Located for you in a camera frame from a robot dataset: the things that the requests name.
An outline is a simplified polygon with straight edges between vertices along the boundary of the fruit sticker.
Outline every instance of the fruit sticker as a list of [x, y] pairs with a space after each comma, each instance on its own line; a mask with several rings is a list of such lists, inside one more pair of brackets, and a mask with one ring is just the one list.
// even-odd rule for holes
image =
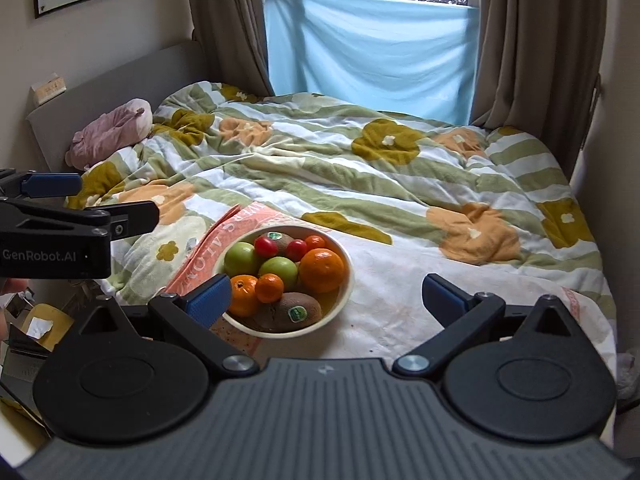
[[289, 319], [292, 323], [299, 323], [301, 321], [304, 321], [308, 316], [308, 314], [306, 313], [306, 308], [301, 305], [291, 307], [288, 314]]

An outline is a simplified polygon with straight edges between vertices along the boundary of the white bowl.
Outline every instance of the white bowl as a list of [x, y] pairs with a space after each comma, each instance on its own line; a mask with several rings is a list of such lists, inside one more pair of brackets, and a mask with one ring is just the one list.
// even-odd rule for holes
[[[326, 241], [326, 248], [332, 250], [334, 253], [337, 253], [338, 256], [342, 258], [346, 269], [345, 280], [342, 282], [342, 285], [338, 288], [337, 292], [329, 292], [328, 294], [321, 294], [316, 297], [316, 299], [322, 306], [322, 312], [324, 313], [324, 316], [317, 323], [314, 323], [313, 325], [307, 326], [305, 328], [301, 328], [300, 330], [281, 333], [261, 332], [244, 325], [239, 319], [232, 317], [226, 312], [222, 315], [222, 317], [224, 317], [231, 325], [235, 326], [238, 330], [241, 330], [246, 334], [261, 337], [264, 339], [292, 339], [294, 337], [300, 337], [305, 334], [310, 334], [329, 323], [344, 308], [344, 305], [347, 303], [347, 300], [349, 299], [349, 296], [351, 295], [353, 286], [355, 284], [355, 279], [353, 276], [353, 263], [351, 262], [349, 254], [347, 253], [345, 248], [337, 240], [335, 240], [335, 238], [329, 236], [323, 231], [295, 224], [271, 225], [268, 227], [256, 229], [255, 231], [251, 231], [250, 233], [247, 233], [244, 236], [238, 238], [238, 240], [236, 240], [234, 243], [248, 242], [252, 244], [258, 236], [270, 231], [284, 233], [291, 236], [292, 238], [301, 238], [303, 240], [311, 235], [321, 236]], [[231, 245], [229, 245], [229, 247], [227, 247], [226, 250], [218, 258], [213, 269], [214, 274], [225, 272], [225, 255], [230, 247]]]

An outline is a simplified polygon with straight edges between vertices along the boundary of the white paper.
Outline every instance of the white paper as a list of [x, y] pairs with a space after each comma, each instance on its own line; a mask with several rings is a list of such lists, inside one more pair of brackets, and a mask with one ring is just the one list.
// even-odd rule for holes
[[48, 319], [40, 319], [39, 317], [33, 317], [31, 318], [31, 322], [29, 323], [27, 335], [29, 337], [33, 337], [34, 339], [40, 339], [49, 330], [51, 330], [52, 326], [53, 321], [50, 321]]

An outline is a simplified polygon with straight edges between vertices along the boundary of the gray headboard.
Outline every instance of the gray headboard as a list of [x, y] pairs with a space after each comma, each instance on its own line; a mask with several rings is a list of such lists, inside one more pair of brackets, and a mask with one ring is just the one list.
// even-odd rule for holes
[[74, 133], [134, 98], [156, 110], [168, 95], [209, 79], [196, 41], [166, 48], [92, 79], [36, 108], [27, 116], [51, 171], [68, 171], [64, 158]]

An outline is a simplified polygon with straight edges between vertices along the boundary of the cherry tomato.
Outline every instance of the cherry tomato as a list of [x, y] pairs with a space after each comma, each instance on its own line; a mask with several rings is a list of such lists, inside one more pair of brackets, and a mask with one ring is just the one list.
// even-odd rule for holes
[[267, 236], [259, 236], [254, 241], [254, 250], [263, 258], [273, 258], [278, 254], [278, 245]]
[[293, 240], [289, 242], [285, 250], [286, 257], [292, 262], [299, 262], [307, 252], [306, 242], [304, 240]]

